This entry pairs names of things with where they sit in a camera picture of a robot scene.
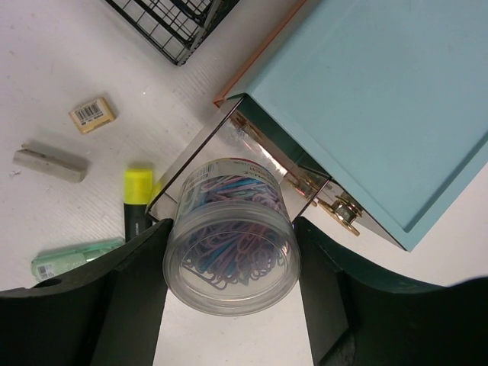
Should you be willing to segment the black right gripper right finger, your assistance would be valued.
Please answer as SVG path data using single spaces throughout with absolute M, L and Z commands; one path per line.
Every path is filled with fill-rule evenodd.
M 487 280 L 450 287 L 385 269 L 294 221 L 316 365 L 485 365 Z

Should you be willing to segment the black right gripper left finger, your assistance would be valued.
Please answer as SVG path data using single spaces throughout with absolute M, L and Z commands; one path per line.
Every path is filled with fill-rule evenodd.
M 171 219 L 32 288 L 1 293 L 3 365 L 151 365 Z

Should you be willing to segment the clear jar of paper clips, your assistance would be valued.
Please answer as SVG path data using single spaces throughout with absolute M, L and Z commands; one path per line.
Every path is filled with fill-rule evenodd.
M 281 193 L 226 176 L 229 188 L 184 183 L 162 265 L 169 290 L 216 316 L 244 316 L 284 299 L 300 276 L 300 250 Z

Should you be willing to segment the clear drawer with gold knob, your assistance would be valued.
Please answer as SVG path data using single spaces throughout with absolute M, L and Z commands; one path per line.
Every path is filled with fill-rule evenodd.
M 211 122 L 155 183 L 146 213 L 153 221 L 175 217 L 178 196 L 186 181 L 205 190 L 228 189 L 226 176 L 264 183 L 281 193 L 291 219 L 310 206 L 320 207 L 346 231 L 357 236 L 353 223 L 363 210 L 335 179 L 248 95 L 218 107 Z

